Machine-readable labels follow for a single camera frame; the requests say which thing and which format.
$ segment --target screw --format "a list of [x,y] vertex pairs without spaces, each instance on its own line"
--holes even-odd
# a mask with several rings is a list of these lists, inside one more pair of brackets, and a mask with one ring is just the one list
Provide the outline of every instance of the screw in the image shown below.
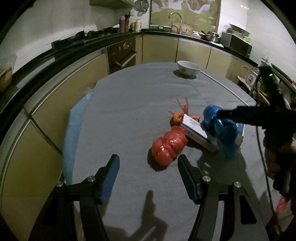
[[237,187],[237,188],[240,188],[242,185],[240,182],[234,182],[234,185]]
[[95,179],[96,179],[95,176],[89,176],[89,177],[87,178],[87,180],[88,180],[89,182],[93,182]]
[[62,181],[58,181],[57,183],[56,183],[56,187],[58,187],[58,188],[60,188],[61,186],[63,186],[64,185],[64,182],[62,182]]
[[202,179],[207,183],[211,180],[209,176],[203,176]]

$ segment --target gray tablecloth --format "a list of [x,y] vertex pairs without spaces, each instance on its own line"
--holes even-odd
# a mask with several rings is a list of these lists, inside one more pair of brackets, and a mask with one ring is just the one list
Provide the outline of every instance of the gray tablecloth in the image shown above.
[[[148,164],[153,140],[170,130],[169,111],[176,99],[189,100],[189,113],[200,115],[209,104],[235,108],[242,103],[203,74],[184,79],[176,63],[130,67],[97,82],[86,109],[76,149],[73,183],[94,175],[112,154],[120,170],[111,198],[101,208],[110,240],[187,240],[198,208],[187,196],[174,161],[166,170]],[[231,81],[205,71],[250,105],[255,101]],[[240,181],[258,207],[264,224],[271,217],[255,128],[245,127],[241,153],[227,160],[223,153],[185,147],[183,154],[218,182]],[[279,194],[272,191],[274,205]],[[219,228],[214,240],[218,240]]]

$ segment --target kitchen cabinet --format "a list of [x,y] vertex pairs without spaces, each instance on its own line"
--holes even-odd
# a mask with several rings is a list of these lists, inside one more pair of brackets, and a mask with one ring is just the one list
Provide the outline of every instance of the kitchen cabinet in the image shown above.
[[133,0],[89,0],[89,5],[111,9],[131,8]]
[[108,75],[106,54],[86,64],[58,86],[37,108],[33,117],[40,128],[62,150],[69,111],[81,100],[87,88]]
[[143,37],[136,37],[136,65],[142,64]]
[[175,62],[178,38],[164,36],[143,37],[143,64]]
[[179,39],[177,59],[193,62],[202,68],[207,67],[211,47],[193,41]]
[[235,65],[234,65],[234,68],[233,68],[233,71],[232,71],[232,74],[231,74],[231,77],[230,77],[230,80],[235,83],[237,85],[237,83],[239,82],[239,79],[237,78],[237,76],[240,76],[242,78],[245,78],[243,76],[243,74],[246,74],[247,72],[247,69],[246,68],[243,68],[242,69],[242,72],[243,74],[241,73],[241,67],[243,66],[246,66],[248,69],[251,69],[252,66],[249,65],[248,63],[246,63],[245,61],[241,60],[241,59],[236,59],[236,62],[235,62]]
[[19,241],[27,241],[47,197],[59,180],[62,157],[27,122],[3,184],[1,214]]
[[236,60],[237,59],[231,54],[212,48],[207,70],[221,77],[230,79]]

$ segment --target black countertop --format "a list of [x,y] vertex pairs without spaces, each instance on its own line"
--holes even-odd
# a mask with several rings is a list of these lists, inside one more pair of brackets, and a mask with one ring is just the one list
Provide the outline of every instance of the black countertop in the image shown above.
[[[82,31],[70,38],[53,42],[50,50],[32,59],[13,74],[11,86],[0,96],[0,143],[23,105],[53,76],[75,61],[96,50],[142,34],[177,37],[203,43],[232,54],[250,65],[257,66],[254,61],[237,52],[186,35],[147,29],[141,32],[113,34],[101,34],[101,31],[92,31],[91,35]],[[49,65],[36,73],[21,89],[16,87],[26,76],[53,58],[54,60]]]

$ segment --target pink bottle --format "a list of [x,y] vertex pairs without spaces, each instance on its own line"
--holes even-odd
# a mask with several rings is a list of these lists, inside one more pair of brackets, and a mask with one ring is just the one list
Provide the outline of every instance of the pink bottle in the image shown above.
[[119,20],[119,31],[121,33],[123,33],[125,30],[124,30],[124,24],[125,24],[125,16],[121,16],[120,17],[120,20]]

